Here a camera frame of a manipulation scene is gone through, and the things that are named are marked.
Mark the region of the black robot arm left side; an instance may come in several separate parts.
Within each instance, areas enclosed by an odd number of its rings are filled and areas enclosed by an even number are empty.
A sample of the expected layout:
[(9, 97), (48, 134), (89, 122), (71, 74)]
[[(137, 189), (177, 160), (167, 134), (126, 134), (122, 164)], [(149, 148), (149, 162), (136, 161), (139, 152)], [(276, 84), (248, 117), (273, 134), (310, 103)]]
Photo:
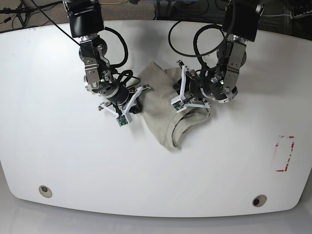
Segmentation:
[[(231, 0), (221, 26), (209, 24), (196, 32), (193, 57), (197, 58), (201, 68), (191, 70), (181, 60), (177, 61), (181, 78), (173, 85), (178, 95), (171, 100), (171, 105), (178, 113), (188, 107), (209, 109), (209, 100), (227, 103), (235, 98), (240, 68), (247, 59), (246, 42), (255, 40), (264, 8), (261, 0)], [(223, 40), (216, 48), (202, 54), (198, 39), (209, 29), (219, 30)]]

